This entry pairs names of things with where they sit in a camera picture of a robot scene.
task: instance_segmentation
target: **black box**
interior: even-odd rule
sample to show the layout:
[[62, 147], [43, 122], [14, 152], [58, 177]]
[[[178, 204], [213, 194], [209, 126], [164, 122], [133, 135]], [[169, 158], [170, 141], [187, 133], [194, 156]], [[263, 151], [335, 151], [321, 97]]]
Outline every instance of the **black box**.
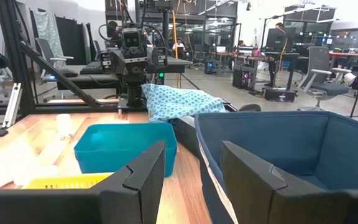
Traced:
[[250, 82], [249, 74], [250, 74], [249, 72], [243, 72], [234, 69], [232, 86], [237, 87], [239, 89], [252, 90], [252, 88], [249, 87], [249, 82]]
[[266, 88], [265, 99], [271, 102], [290, 102], [293, 103], [296, 97], [296, 92], [291, 90], [276, 90], [273, 88]]

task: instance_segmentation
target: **teal plastic bin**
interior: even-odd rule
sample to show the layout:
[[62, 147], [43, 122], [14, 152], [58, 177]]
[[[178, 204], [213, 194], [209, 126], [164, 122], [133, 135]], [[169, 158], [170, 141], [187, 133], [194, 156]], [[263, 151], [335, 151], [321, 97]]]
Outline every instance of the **teal plastic bin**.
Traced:
[[173, 172], [177, 140], [171, 124], [95, 124], [74, 147], [83, 174], [115, 172], [157, 141], [165, 141], [165, 177]]

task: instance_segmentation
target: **blue fabric bin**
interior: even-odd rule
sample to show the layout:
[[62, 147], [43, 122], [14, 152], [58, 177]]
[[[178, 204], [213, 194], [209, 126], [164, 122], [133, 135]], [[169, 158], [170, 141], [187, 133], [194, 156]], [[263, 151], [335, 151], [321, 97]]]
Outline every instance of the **blue fabric bin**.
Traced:
[[213, 223], [233, 223], [208, 167], [226, 191], [222, 141], [322, 190], [358, 190], [358, 121], [327, 111], [199, 114], [195, 118], [203, 195]]
[[115, 172], [157, 141], [165, 141], [165, 177], [173, 172], [177, 140], [171, 124], [95, 124], [74, 147], [82, 173]]

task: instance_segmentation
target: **white curtain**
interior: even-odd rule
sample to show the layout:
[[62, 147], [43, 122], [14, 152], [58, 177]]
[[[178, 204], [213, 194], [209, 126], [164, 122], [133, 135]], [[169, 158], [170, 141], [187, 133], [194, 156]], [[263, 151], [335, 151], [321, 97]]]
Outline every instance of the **white curtain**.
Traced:
[[[55, 15], [50, 12], [34, 12], [34, 19], [37, 24], [38, 37], [48, 41], [55, 57], [64, 56]], [[57, 68], [65, 65], [66, 63], [62, 61], [55, 62]]]

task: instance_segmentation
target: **yellow basket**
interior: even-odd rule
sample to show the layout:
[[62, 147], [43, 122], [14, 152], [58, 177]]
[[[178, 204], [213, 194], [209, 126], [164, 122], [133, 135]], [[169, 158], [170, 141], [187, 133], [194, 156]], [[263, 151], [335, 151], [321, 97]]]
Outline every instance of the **yellow basket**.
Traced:
[[23, 189], [88, 189], [113, 173], [82, 174], [66, 177], [49, 177], [31, 180]]

